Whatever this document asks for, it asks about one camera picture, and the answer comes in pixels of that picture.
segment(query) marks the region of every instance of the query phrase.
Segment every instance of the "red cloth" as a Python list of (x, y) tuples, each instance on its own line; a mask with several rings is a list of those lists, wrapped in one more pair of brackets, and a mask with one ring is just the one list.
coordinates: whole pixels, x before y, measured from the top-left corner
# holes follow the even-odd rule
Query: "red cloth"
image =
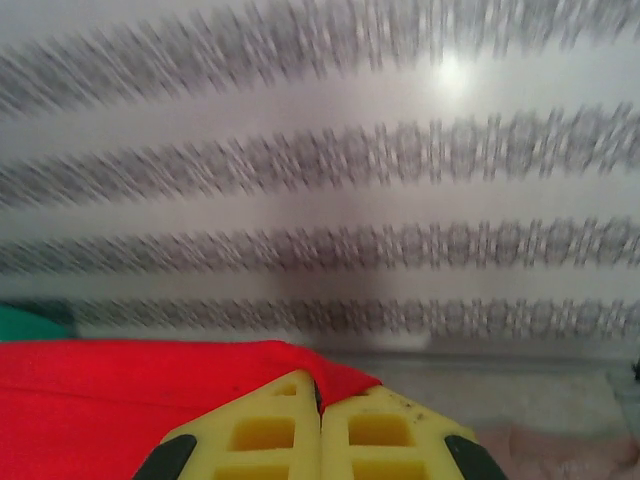
[(323, 407), (379, 384), (282, 342), (0, 345), (0, 477), (131, 479), (173, 428), (293, 370)]

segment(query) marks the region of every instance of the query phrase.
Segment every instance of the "patterned wallpaper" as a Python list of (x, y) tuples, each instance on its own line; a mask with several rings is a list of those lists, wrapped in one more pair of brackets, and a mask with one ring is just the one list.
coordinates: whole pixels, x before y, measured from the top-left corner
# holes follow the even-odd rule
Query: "patterned wallpaper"
[(103, 3), (0, 6), (0, 302), (640, 340), (640, 1)]

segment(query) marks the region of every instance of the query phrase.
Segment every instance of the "yellow plastic object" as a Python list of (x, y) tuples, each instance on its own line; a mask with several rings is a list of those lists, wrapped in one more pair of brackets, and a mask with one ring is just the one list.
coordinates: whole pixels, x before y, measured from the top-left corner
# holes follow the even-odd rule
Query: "yellow plastic object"
[(292, 372), (169, 433), (197, 444), (179, 480), (319, 480), (314, 382)]
[(321, 480), (464, 480), (444, 438), (473, 432), (384, 387), (328, 407)]

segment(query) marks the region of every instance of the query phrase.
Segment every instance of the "green object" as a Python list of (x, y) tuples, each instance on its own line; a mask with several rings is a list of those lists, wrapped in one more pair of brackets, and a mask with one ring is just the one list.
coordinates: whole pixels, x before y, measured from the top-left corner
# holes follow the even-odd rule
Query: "green object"
[(46, 318), (10, 307), (0, 307), (0, 342), (69, 338), (69, 332)]

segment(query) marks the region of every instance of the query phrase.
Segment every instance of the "decorative stripe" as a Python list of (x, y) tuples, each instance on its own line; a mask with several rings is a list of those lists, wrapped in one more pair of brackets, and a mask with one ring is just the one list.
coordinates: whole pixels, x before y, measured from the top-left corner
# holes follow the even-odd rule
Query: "decorative stripe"
[(304, 0), (273, 1), (262, 11), (250, 4), (243, 13), (194, 12), (189, 21), (6, 49), (0, 115), (193, 94), (209, 85), (251, 88), (329, 69), (375, 70), (389, 59), (439, 61), (447, 49), (504, 55), (513, 45), (572, 46), (580, 36), (610, 41), (639, 23), (638, 0)]
[(640, 264), (640, 225), (626, 219), (492, 227), (317, 228), (0, 244), (0, 274), (190, 273), (441, 266)]
[(640, 301), (209, 301), (123, 300), (73, 303), (76, 325), (427, 333), (438, 337), (593, 337), (633, 340)]
[(524, 178), (556, 169), (572, 175), (588, 169), (606, 174), (614, 167), (637, 171), (639, 138), (640, 115), (622, 104), (613, 113), (583, 108), (565, 117), (554, 110), (548, 118), (520, 114), (503, 122), (496, 115), (448, 128), (441, 122), (394, 130), (379, 125), (372, 131), (49, 157), (0, 166), (0, 206), (384, 185), (393, 179), (438, 183), (443, 176)]

